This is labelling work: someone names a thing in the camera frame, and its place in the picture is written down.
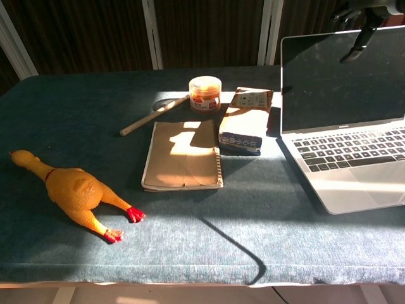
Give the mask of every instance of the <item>plastic jar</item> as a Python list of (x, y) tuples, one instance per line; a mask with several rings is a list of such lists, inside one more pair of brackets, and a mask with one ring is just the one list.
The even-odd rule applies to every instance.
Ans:
[(216, 77), (200, 76), (189, 82), (190, 106), (198, 113), (212, 113), (221, 108), (222, 83)]

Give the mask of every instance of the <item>rubber chicken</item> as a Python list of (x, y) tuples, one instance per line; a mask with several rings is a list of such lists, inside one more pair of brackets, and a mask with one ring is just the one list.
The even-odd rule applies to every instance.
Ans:
[(109, 229), (96, 219), (91, 210), (97, 207), (100, 201), (125, 210), (132, 222), (142, 222), (146, 216), (82, 169), (53, 168), (25, 150), (10, 154), (16, 165), (33, 171), (45, 182), (49, 198), (72, 220), (104, 236), (111, 243), (121, 241), (123, 231)]

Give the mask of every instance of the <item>wooden stick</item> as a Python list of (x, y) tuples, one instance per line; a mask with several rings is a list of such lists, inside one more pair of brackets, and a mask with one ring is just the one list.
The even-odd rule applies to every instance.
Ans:
[(156, 117), (162, 115), (163, 113), (167, 112), (170, 109), (173, 109), (174, 107), (180, 105), (184, 101), (188, 100), (189, 95), (184, 96), (183, 98), (173, 100), (171, 103), (168, 103), (166, 106), (162, 106), (161, 108), (158, 108), (155, 112), (149, 114), (148, 116), (145, 116), (144, 118), (141, 118), (137, 122), (134, 122), (132, 125), (129, 125), (128, 127), (122, 129), (120, 131), (121, 136), (126, 136), (132, 131), (138, 129), (139, 127), (142, 127), (144, 124), (150, 122), (152, 119), (155, 119)]

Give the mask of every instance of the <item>gray table cover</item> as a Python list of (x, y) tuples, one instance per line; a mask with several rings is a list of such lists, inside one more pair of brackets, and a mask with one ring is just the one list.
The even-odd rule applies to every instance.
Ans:
[[(140, 186), (153, 123), (118, 131), (213, 75), (223, 91), (280, 90), (280, 68), (237, 67), (37, 76), (0, 98), (0, 281), (404, 284), (405, 209), (329, 215), (279, 139), (271, 110), (262, 156), (222, 151), (225, 187), (147, 193)], [(157, 121), (214, 118), (188, 104)], [(107, 244), (73, 223), (43, 182), (12, 163), (27, 149), (55, 167), (81, 167), (147, 213), (130, 224), (101, 204), (96, 217), (125, 231)]]

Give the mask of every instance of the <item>brown notebook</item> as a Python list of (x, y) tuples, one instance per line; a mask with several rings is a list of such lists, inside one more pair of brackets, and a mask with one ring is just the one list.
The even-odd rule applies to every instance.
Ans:
[(180, 191), (223, 187), (212, 120), (155, 122), (142, 187)]

